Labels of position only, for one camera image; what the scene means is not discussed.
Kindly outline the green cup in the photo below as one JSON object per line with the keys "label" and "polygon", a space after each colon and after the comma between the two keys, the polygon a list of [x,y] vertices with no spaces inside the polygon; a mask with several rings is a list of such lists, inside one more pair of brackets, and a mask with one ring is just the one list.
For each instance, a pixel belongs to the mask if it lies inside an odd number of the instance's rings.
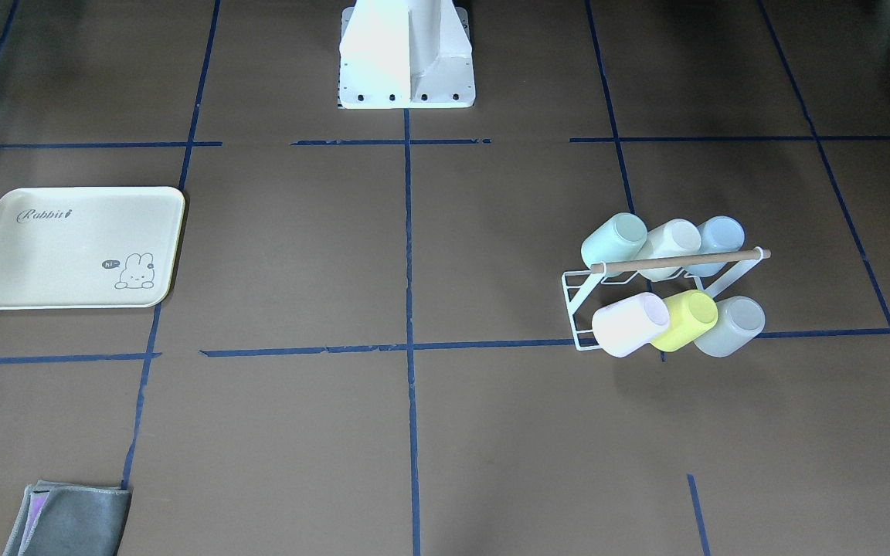
{"label": "green cup", "polygon": [[618,212],[587,236],[580,246],[586,266],[625,263],[635,258],[647,240],[647,227],[632,212]]}

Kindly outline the pink cup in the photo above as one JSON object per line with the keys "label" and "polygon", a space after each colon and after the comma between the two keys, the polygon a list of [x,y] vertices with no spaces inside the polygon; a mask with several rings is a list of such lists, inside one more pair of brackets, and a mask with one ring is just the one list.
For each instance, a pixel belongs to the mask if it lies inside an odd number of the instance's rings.
{"label": "pink cup", "polygon": [[591,317],[591,331],[608,355],[626,357],[660,337],[670,323],[664,300],[643,292],[601,307]]}

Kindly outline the cream white cup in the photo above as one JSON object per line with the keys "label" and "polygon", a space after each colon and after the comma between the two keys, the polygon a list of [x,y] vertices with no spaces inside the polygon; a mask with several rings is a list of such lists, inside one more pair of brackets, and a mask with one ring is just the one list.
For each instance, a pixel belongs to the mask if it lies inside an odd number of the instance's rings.
{"label": "cream white cup", "polygon": [[688,219],[671,219],[647,233],[646,242],[635,260],[697,256],[701,249],[701,232]]}

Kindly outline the yellow cup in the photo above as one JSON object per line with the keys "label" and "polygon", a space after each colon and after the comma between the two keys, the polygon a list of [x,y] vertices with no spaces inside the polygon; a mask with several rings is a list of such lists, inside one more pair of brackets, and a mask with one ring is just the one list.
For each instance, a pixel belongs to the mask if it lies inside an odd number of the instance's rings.
{"label": "yellow cup", "polygon": [[688,290],[664,298],[670,323],[651,344],[658,351],[674,352],[702,337],[717,324],[717,303],[701,290]]}

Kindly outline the light blue cup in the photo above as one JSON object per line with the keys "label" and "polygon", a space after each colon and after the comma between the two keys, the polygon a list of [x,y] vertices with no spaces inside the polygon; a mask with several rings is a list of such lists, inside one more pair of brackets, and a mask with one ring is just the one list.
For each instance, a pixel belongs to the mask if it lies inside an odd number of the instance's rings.
{"label": "light blue cup", "polygon": [[[704,254],[731,253],[744,246],[746,234],[737,219],[727,215],[717,215],[697,225],[701,236],[700,256]],[[726,263],[702,263],[686,266],[685,271],[692,276],[708,278],[719,273]]]}

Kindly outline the grey cup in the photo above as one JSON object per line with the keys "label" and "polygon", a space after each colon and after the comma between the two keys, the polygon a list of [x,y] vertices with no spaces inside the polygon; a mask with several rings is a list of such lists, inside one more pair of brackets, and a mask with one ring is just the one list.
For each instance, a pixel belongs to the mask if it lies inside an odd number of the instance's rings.
{"label": "grey cup", "polygon": [[718,320],[693,344],[711,357],[727,357],[760,334],[766,323],[764,309],[756,300],[734,296],[717,303]]}

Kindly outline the cream rabbit serving tray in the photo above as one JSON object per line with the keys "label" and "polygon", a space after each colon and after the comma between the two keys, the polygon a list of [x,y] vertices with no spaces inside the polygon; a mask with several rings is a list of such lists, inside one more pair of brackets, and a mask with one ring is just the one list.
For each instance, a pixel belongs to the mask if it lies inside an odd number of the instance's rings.
{"label": "cream rabbit serving tray", "polygon": [[0,198],[0,310],[158,305],[185,211],[169,186],[11,190]]}

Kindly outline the folded grey cloth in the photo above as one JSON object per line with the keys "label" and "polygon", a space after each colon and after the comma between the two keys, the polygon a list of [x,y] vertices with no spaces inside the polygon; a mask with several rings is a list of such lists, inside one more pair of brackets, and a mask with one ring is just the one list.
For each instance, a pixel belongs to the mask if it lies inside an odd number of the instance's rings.
{"label": "folded grey cloth", "polygon": [[133,493],[39,480],[25,486],[4,555],[117,555]]}

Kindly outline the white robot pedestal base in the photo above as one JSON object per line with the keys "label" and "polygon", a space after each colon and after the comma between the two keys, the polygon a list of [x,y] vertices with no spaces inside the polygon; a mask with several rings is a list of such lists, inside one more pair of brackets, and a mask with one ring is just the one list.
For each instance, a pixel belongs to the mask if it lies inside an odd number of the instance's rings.
{"label": "white robot pedestal base", "polygon": [[476,100],[470,18],[453,1],[357,1],[341,14],[337,102],[462,109]]}

